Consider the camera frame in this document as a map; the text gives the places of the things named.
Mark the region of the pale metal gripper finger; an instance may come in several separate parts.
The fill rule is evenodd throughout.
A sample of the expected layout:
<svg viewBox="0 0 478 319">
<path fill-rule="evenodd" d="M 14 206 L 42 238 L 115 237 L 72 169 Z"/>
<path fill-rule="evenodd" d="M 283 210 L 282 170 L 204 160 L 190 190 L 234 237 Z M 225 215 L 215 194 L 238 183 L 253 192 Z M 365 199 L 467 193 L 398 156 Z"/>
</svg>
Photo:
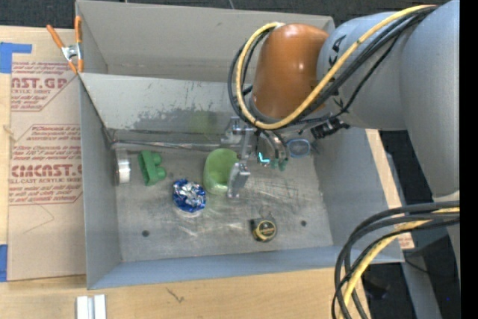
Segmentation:
<svg viewBox="0 0 478 319">
<path fill-rule="evenodd" d="M 245 128 L 246 124 L 240 117 L 231 117 L 220 138 L 220 143 L 222 145 L 241 145 L 245 136 Z"/>
<path fill-rule="evenodd" d="M 238 198 L 239 193 L 244 188 L 249 176 L 250 171 L 247 163 L 242 161 L 236 162 L 232 166 L 229 174 L 226 196 L 230 199 Z"/>
</svg>

